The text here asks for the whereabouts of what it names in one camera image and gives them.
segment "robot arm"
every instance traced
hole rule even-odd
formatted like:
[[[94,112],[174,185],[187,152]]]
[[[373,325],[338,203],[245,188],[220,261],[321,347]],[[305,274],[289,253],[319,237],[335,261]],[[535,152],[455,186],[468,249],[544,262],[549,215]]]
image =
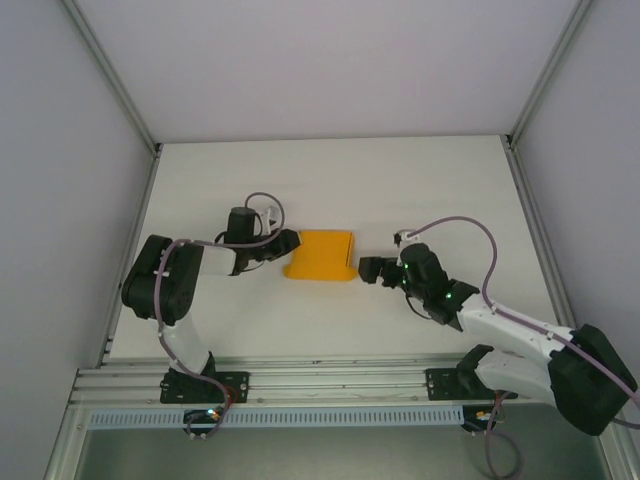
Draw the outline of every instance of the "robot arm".
[[[272,207],[263,212],[246,206],[232,209],[227,230],[216,239],[216,243],[223,240],[220,246],[208,244],[205,248],[190,242],[176,245],[172,239],[158,235],[151,235],[145,242],[123,284],[121,297],[137,317],[152,324],[169,353],[170,369],[161,384],[162,403],[216,402],[221,392],[211,382],[204,382],[203,377],[217,379],[226,386],[238,374],[248,376],[247,372],[216,372],[215,359],[202,343],[188,312],[200,274],[239,275],[247,271],[250,261],[273,261],[300,245],[298,233],[282,225],[277,235],[272,232],[276,215]],[[155,286],[162,259],[170,248],[158,295],[162,317],[159,325]]]
[[[483,297],[472,285],[450,279],[424,243],[403,247],[397,258],[362,258],[360,278],[376,283],[382,277],[384,287],[399,288],[407,297],[420,300],[434,321],[487,344],[469,352],[451,375],[465,398],[485,399],[487,391],[495,390],[518,393],[554,405],[576,428],[599,435],[628,397],[558,338],[596,359],[631,390],[637,389],[633,376],[597,328],[584,325],[571,330],[527,317]]]

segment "white wall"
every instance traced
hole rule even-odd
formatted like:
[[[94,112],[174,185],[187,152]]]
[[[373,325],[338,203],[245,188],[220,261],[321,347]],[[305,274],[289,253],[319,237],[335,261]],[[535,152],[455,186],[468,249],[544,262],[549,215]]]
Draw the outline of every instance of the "white wall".
[[[79,0],[162,142],[507,133],[576,0]]]
[[[640,2],[596,4],[520,151],[577,320],[640,380],[638,25]]]
[[[0,465],[42,478],[150,157],[51,0],[0,15]]]

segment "wire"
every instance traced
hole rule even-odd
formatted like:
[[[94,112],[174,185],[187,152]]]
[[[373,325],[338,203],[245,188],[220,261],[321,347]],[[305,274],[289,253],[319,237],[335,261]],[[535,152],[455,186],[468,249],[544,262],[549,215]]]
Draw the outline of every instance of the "wire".
[[[411,300],[409,300],[409,295],[405,295],[404,299],[407,301],[407,305],[409,305],[409,308],[411,309],[411,311],[413,313],[415,313],[416,315],[418,315],[420,318],[424,318],[425,320],[433,320],[433,318],[427,316],[427,315],[423,315],[422,313],[420,313],[418,310],[416,310],[416,307],[413,306],[413,304],[411,303]]]
[[[264,231],[264,225],[262,225],[262,219],[260,218],[260,215],[256,213],[256,218],[258,219],[258,222],[260,223],[260,233],[258,234],[258,236],[262,235],[262,232]]]
[[[499,398],[500,398],[500,394],[498,392],[496,392],[495,401],[497,402]],[[500,420],[498,420],[498,417],[496,417],[496,422],[502,423],[502,422],[506,422],[507,421],[507,413],[504,411],[504,407],[503,406],[500,406],[500,409],[498,410],[498,415],[501,415],[501,417],[500,417]]]
[[[231,385],[227,385],[225,388],[227,390],[227,393],[231,395],[231,405],[233,405],[238,401],[238,398],[239,398],[238,391],[235,388],[233,388]]]
[[[187,421],[187,426],[185,428],[185,430],[187,431],[187,434],[189,435],[189,437],[191,437],[191,438],[195,438],[196,437],[196,434],[191,431],[191,427],[193,426],[193,422],[195,422],[196,420],[200,420],[201,418],[205,418],[205,417],[207,417],[206,413],[198,413],[198,414],[195,414],[195,415],[191,415],[189,417],[189,420]],[[203,440],[206,437],[207,437],[207,434],[200,434],[200,438],[202,438]]]
[[[242,271],[242,273],[245,273],[245,272],[253,272],[254,270],[259,269],[262,265],[264,265],[264,260],[263,260],[262,262],[260,262],[260,265],[257,265],[257,266],[255,266],[255,267],[253,267],[253,268],[245,268],[245,269]]]
[[[486,276],[484,277],[484,281],[482,282],[482,290],[481,290],[481,294],[482,294],[482,298],[484,300],[484,302],[487,304],[487,306],[489,308],[491,308],[495,313],[497,313],[498,315],[511,320],[519,325],[522,325],[524,327],[527,327],[535,332],[538,332],[542,335],[547,335],[550,338],[552,338],[553,340],[556,340],[558,342],[560,342],[562,345],[564,345],[565,347],[567,347],[568,349],[570,349],[572,352],[574,352],[576,355],[580,356],[581,358],[583,358],[584,360],[586,360],[587,362],[589,362],[591,365],[593,365],[597,370],[599,370],[602,374],[604,374],[607,378],[609,378],[609,380],[611,380],[613,383],[615,383],[632,401],[633,403],[636,404],[636,406],[638,408],[640,408],[640,394],[637,392],[634,392],[633,390],[631,390],[631,388],[629,388],[629,386],[624,383],[624,381],[622,381],[620,378],[618,378],[613,372],[611,372],[607,367],[605,367],[602,363],[600,363],[598,360],[596,360],[595,358],[593,358],[591,355],[589,355],[588,353],[584,352],[583,350],[581,350],[578,346],[574,345],[573,343],[571,343],[569,340],[561,337],[560,335],[556,334],[555,332],[548,330],[544,327],[535,325],[527,320],[525,320],[524,318],[521,318],[517,315],[513,315],[509,312],[505,312],[504,310],[502,310],[500,307],[496,306],[491,299],[489,298],[489,294],[487,293],[488,289],[489,289],[489,281],[491,280],[491,276],[493,275],[493,272],[496,269],[496,264],[498,263],[498,245],[496,243],[496,239],[493,236],[493,234],[489,231],[489,229],[483,225],[482,223],[480,223],[478,220],[471,218],[471,217],[465,217],[465,216],[461,216],[461,215],[455,215],[455,216],[451,216],[451,217],[444,217],[441,218],[439,220],[436,220],[434,222],[431,222],[427,225],[425,225],[422,228],[419,228],[418,230],[415,230],[411,233],[409,233],[409,235],[407,236],[408,238],[410,237],[414,237],[416,235],[419,235],[422,232],[425,232],[427,230],[429,230],[430,228],[433,228],[437,225],[443,224],[443,223],[447,223],[447,222],[452,222],[452,221],[463,221],[463,222],[469,222],[474,224],[475,226],[477,226],[478,228],[480,228],[480,230],[482,230],[484,232],[484,234],[487,236],[487,238],[489,238],[489,242],[491,243],[491,250],[492,250],[492,259],[491,259],[491,265],[489,266],[489,270],[487,271]],[[624,425],[626,427],[629,428],[633,428],[633,429],[640,429],[640,424],[633,424],[633,423],[629,423],[629,422],[625,422],[624,420],[617,420],[614,419],[615,423],[619,424],[619,425]]]
[[[632,430],[640,430],[640,425],[637,423],[627,422],[626,420],[620,420],[618,418],[614,418],[611,421],[616,425],[620,425],[622,427],[631,428]]]
[[[502,405],[502,402],[504,402],[504,400],[509,395],[511,395],[511,392],[504,392],[501,396],[496,398],[496,401],[493,404],[493,408],[491,409],[491,415],[489,415],[489,421],[487,424],[487,435],[484,440],[484,455],[485,455],[485,458],[487,459],[487,465],[489,466],[489,470],[491,470],[491,474],[498,480],[507,480],[507,479],[515,480],[519,478],[520,475],[522,475],[522,472],[524,471],[524,464],[525,464],[524,455],[516,439],[507,433],[496,432],[492,428],[493,421],[496,418],[496,415],[498,414],[498,410],[500,410],[500,406]],[[516,451],[516,456],[518,457],[515,470],[505,476],[500,475],[496,470],[495,465],[493,464],[493,457],[491,455],[491,437],[494,435],[497,435],[498,437],[502,437],[507,441],[509,441],[513,445],[513,448]]]
[[[282,231],[282,227],[284,226],[284,219],[285,219],[284,207],[282,206],[282,203],[280,202],[280,200],[278,200],[276,197],[274,197],[270,193],[266,193],[266,192],[253,192],[252,194],[247,196],[247,198],[244,201],[245,207],[249,204],[249,201],[252,198],[259,197],[259,196],[267,197],[273,200],[278,206],[278,208],[280,209],[280,214],[281,214],[280,228],[276,230],[276,232],[273,235],[270,235],[268,238],[256,243],[245,243],[245,244],[213,243],[205,240],[189,240],[186,238],[174,240],[167,247],[167,249],[164,252],[164,255],[162,255],[162,258],[160,259],[160,265],[158,266],[158,273],[156,274],[156,281],[153,288],[153,308],[155,312],[156,321],[158,322],[158,337],[160,339],[160,345],[162,346],[164,351],[167,353],[169,358],[173,362],[175,362],[175,364],[178,366],[178,368],[180,368],[180,370],[182,370],[183,373],[197,380],[201,380],[214,385],[218,390],[222,392],[224,396],[224,409],[220,414],[220,418],[218,419],[218,422],[213,426],[213,428],[209,430],[209,432],[207,432],[206,435],[200,437],[203,440],[206,440],[207,438],[211,437],[220,429],[220,426],[222,425],[224,418],[226,417],[227,412],[229,411],[229,407],[231,406],[231,397],[229,395],[229,392],[227,392],[226,388],[224,387],[224,385],[222,385],[222,383],[218,382],[214,378],[207,377],[197,372],[194,372],[193,370],[189,369],[184,363],[182,363],[182,361],[176,356],[176,354],[173,353],[173,351],[171,350],[171,347],[169,346],[166,339],[164,338],[164,329],[166,327],[166,324],[162,320],[162,312],[160,311],[160,287],[162,285],[162,275],[165,272],[165,269],[167,268],[167,262],[169,261],[169,257],[171,253],[178,246],[184,245],[185,243],[194,243],[196,245],[201,245],[205,247],[214,247],[214,248],[255,248],[255,247],[262,247],[263,245],[267,245],[269,242],[273,241],[278,235],[280,235],[280,232]],[[187,424],[187,433],[191,435],[189,424]]]

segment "yellow block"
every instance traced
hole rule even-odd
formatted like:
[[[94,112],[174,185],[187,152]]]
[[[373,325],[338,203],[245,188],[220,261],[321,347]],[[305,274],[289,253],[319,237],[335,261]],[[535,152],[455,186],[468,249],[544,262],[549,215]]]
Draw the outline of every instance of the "yellow block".
[[[348,282],[358,271],[351,266],[355,237],[337,230],[302,230],[301,245],[284,267],[284,276],[296,280]]]

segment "white table surface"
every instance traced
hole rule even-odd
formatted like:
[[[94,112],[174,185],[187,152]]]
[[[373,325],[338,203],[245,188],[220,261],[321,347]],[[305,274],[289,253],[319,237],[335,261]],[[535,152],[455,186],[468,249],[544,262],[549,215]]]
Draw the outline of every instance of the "white table surface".
[[[447,215],[474,217],[498,242],[490,295],[556,323],[498,136],[168,144],[138,248],[150,234],[213,239],[225,229],[231,207],[256,190],[280,198],[289,228],[353,231],[354,266],[360,256],[394,256],[392,235],[400,228]],[[479,229],[449,223],[422,240],[450,277],[481,284],[491,249]],[[191,312],[214,355],[463,353],[482,343],[418,318],[398,290],[359,278],[290,280],[282,274],[288,262],[239,277],[199,277]],[[164,356],[151,326],[123,308],[111,358]]]

